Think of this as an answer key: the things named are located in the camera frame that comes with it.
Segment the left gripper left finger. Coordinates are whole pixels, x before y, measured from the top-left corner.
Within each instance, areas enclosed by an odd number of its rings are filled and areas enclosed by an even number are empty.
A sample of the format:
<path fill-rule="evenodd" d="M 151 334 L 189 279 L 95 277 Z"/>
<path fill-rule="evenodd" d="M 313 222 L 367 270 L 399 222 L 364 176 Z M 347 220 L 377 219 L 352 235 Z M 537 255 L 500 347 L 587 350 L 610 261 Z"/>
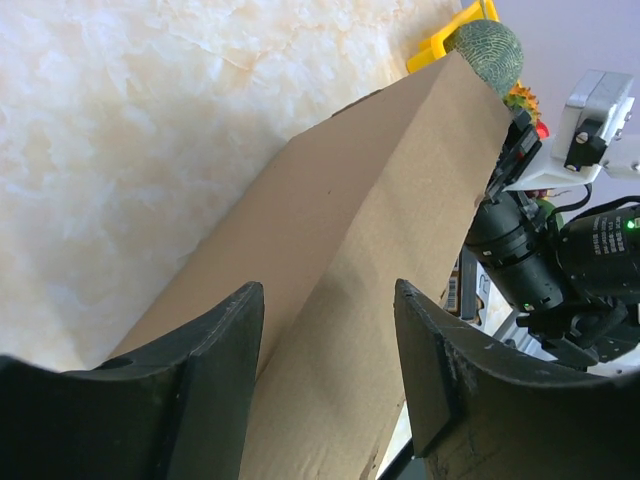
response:
<path fill-rule="evenodd" d="M 1 359 L 5 479 L 235 479 L 264 321 L 249 282 L 88 371 Z"/>

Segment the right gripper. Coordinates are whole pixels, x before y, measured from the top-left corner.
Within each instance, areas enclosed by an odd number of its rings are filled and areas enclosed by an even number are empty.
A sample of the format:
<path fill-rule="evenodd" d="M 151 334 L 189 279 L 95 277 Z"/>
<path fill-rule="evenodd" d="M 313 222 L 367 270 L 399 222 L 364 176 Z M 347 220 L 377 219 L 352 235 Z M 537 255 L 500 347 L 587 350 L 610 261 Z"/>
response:
<path fill-rule="evenodd" d="M 526 193 L 507 189 L 540 148 L 530 115 L 519 111 L 465 239 L 505 300 L 523 313 L 550 310 L 570 300 L 570 285 L 556 260 L 546 213 Z"/>

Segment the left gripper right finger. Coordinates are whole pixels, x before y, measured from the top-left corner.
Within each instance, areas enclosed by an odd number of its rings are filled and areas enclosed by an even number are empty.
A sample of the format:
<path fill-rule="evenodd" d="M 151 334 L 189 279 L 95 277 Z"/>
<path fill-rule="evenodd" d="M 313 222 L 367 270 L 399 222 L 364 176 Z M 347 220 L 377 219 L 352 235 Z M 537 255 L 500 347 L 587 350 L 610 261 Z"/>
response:
<path fill-rule="evenodd" d="M 639 376 L 529 356 L 395 284 L 414 453 L 432 479 L 635 479 Z"/>

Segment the brown cardboard box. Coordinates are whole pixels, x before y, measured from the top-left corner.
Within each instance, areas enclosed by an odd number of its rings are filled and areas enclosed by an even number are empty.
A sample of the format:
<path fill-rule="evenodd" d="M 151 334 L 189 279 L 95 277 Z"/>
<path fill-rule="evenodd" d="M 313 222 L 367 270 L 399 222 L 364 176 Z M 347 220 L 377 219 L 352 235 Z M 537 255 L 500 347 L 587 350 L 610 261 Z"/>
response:
<path fill-rule="evenodd" d="M 248 281 L 265 321 L 243 479 L 372 479 L 404 389 L 398 279 L 444 293 L 510 124 L 458 54 L 292 138 L 119 345 Z"/>

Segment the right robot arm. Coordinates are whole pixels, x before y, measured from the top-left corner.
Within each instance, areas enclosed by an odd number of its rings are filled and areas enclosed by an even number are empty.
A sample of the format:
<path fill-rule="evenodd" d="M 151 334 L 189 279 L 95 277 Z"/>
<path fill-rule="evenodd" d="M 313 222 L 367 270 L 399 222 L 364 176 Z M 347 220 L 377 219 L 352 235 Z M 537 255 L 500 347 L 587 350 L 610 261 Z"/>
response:
<path fill-rule="evenodd" d="M 564 225 L 515 180 L 542 148 L 530 115 L 512 122 L 465 246 L 556 363 L 585 371 L 639 343 L 639 199 L 585 209 Z"/>

